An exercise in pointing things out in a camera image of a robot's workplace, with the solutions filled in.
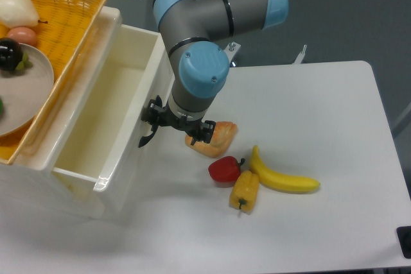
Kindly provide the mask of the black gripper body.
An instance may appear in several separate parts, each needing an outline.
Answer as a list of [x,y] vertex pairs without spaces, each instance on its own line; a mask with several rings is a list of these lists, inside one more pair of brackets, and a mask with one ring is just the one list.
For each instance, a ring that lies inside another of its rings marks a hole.
[[159,112],[159,126],[170,126],[186,133],[201,132],[205,128],[201,119],[189,120],[187,116],[177,117],[168,107],[161,108]]

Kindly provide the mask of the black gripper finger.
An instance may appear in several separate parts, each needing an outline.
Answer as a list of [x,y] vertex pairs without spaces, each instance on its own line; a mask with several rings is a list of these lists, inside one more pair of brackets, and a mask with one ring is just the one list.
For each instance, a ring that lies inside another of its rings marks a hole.
[[189,136],[191,137],[190,145],[195,145],[196,142],[209,144],[213,137],[215,127],[215,121],[196,121],[193,127],[189,130]]
[[152,133],[155,133],[158,127],[166,124],[166,107],[162,104],[159,95],[151,99],[147,106],[143,108],[141,120],[151,126]]

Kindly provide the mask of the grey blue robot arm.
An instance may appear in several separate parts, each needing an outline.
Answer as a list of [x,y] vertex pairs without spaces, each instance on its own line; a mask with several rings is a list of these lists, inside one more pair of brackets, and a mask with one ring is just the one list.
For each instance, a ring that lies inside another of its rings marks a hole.
[[216,124],[204,115],[230,67],[217,41],[281,24],[288,11],[288,0],[154,0],[153,16],[175,79],[167,102],[151,99],[142,121],[152,133],[170,126],[193,142],[210,142]]

